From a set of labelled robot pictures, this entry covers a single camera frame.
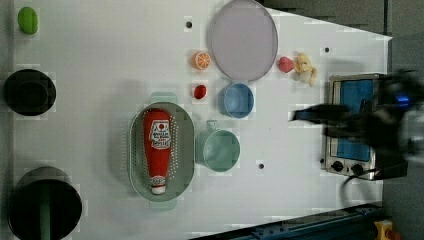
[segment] blue bowl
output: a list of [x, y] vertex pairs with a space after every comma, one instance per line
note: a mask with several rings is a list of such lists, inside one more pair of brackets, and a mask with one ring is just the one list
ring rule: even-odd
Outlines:
[[250, 88], [243, 83], [234, 83], [221, 94], [221, 112], [234, 118], [244, 118], [253, 109], [254, 98]]

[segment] black pot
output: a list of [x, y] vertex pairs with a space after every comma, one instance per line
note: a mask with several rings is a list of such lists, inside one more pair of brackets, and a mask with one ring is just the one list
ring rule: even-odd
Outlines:
[[24, 69], [13, 73], [6, 80], [3, 96], [13, 111], [25, 116], [36, 116], [53, 106], [56, 87], [44, 73]]
[[76, 227], [82, 213], [82, 201], [71, 185], [58, 179], [20, 185], [8, 211], [9, 227], [16, 237], [41, 240], [42, 234], [48, 231], [48, 239], [59, 240]]

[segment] white tabletop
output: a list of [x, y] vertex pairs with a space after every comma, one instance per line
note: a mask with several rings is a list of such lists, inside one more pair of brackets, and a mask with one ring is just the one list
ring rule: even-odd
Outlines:
[[[47, 113], [14, 115], [15, 182], [45, 165], [71, 176], [84, 210], [68, 239], [187, 239], [381, 201], [382, 181], [352, 181], [349, 199], [340, 199], [345, 177], [326, 173], [319, 163], [321, 127], [289, 123], [287, 116], [324, 102], [331, 75], [385, 73], [389, 38], [269, 10], [279, 34], [278, 58], [308, 54], [318, 71], [316, 86], [294, 81], [294, 73], [275, 65], [249, 83], [254, 112], [231, 119], [216, 108], [216, 93], [228, 78], [214, 64], [199, 72], [188, 63], [195, 50], [207, 50], [208, 23], [227, 2], [15, 1], [16, 13], [30, 6], [40, 20], [33, 37], [15, 31], [15, 70], [38, 69], [57, 88]], [[191, 96], [198, 83], [208, 87], [201, 101]], [[239, 137], [242, 151], [224, 174], [196, 165], [177, 206], [162, 212], [134, 192], [126, 171], [129, 123], [155, 91], [176, 93], [197, 133], [206, 120], [219, 120]]]

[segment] toaster oven knob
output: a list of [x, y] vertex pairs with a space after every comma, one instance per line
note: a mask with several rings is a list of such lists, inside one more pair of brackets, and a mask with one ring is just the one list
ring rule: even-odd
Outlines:
[[350, 169], [355, 175], [360, 175], [364, 171], [364, 168], [359, 164], [353, 165]]
[[341, 170], [343, 170], [343, 164], [339, 161], [335, 161], [333, 163], [333, 165], [331, 165], [331, 167], [336, 171], [336, 172], [340, 172]]

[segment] orange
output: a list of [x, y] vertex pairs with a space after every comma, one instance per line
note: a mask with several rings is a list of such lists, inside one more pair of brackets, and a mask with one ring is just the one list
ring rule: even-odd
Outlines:
[[211, 63], [211, 57], [206, 52], [197, 52], [193, 55], [192, 61], [194, 68], [204, 70]]

